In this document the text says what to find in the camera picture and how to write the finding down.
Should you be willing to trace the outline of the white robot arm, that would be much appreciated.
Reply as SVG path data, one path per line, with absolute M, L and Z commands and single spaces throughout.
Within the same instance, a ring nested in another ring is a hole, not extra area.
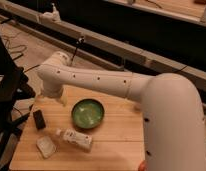
M 140 103 L 146 171 L 206 171 L 203 105 L 186 77 L 75 68 L 62 52 L 40 64 L 37 74 L 42 93 L 50 98 L 72 85 Z

